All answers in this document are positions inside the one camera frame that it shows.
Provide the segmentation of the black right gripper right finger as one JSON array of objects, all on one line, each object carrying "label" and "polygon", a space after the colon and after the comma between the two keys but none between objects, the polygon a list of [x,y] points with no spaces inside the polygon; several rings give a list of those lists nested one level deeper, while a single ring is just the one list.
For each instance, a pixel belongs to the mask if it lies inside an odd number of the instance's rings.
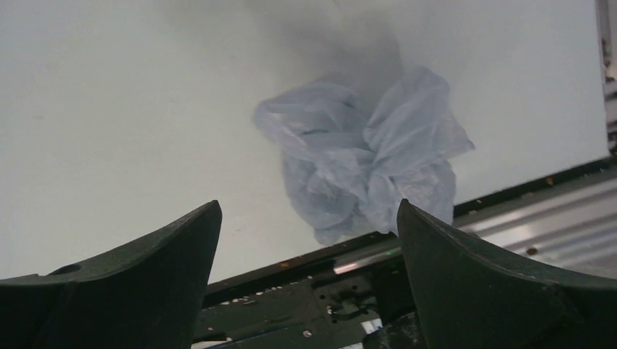
[{"label": "black right gripper right finger", "polygon": [[616,281],[523,257],[403,200],[397,227],[430,348],[614,348]]}]

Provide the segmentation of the translucent blue trash bag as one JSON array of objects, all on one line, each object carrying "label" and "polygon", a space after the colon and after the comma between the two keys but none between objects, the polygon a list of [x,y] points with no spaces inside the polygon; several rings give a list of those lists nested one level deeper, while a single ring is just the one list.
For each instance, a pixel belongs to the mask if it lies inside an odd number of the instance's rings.
[{"label": "translucent blue trash bag", "polygon": [[345,236],[396,233],[403,200],[451,223],[450,160],[474,149],[449,106],[450,87],[418,67],[371,111],[348,87],[315,81],[264,100],[253,121],[282,152],[293,209],[324,245]]}]

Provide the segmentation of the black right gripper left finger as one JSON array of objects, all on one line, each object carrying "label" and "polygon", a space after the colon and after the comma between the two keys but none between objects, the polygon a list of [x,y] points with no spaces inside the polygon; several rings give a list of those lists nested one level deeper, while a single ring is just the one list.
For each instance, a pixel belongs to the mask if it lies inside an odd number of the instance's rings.
[{"label": "black right gripper left finger", "polygon": [[222,211],[169,225],[41,276],[1,281],[3,348],[189,348]]}]

